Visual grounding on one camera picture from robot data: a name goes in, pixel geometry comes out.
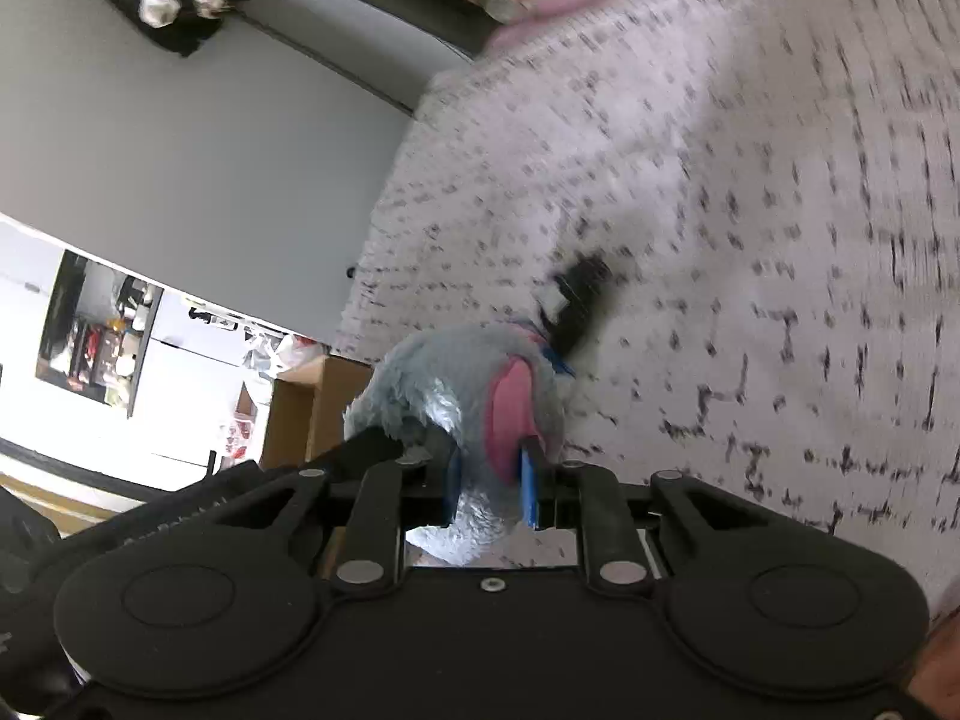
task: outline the plush toy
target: plush toy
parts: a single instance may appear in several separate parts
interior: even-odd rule
[[[376,367],[344,415],[344,437],[381,426],[400,437],[405,418],[447,430],[462,456],[461,496],[448,528],[424,527],[407,541],[452,565],[465,565],[520,519],[520,441],[537,436],[549,461],[563,445],[558,377],[582,338],[609,271],[599,257],[551,280],[533,322],[467,324],[415,333]]]

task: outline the screw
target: screw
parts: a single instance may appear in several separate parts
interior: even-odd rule
[[[480,589],[484,592],[502,592],[507,589],[507,583],[498,577],[487,577],[480,581]]]
[[[610,584],[636,584],[647,578],[647,569],[632,560],[611,560],[600,566],[600,576]]]
[[[347,584],[371,584],[383,576],[383,566],[372,560],[348,560],[337,569],[337,578]]]

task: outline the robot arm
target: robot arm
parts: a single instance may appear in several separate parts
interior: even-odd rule
[[[71,536],[0,610],[0,695],[52,720],[934,720],[900,687],[925,597],[885,557],[676,471],[549,466],[530,440],[527,518],[574,530],[578,565],[405,567],[458,469],[437,428],[406,448],[367,431]]]

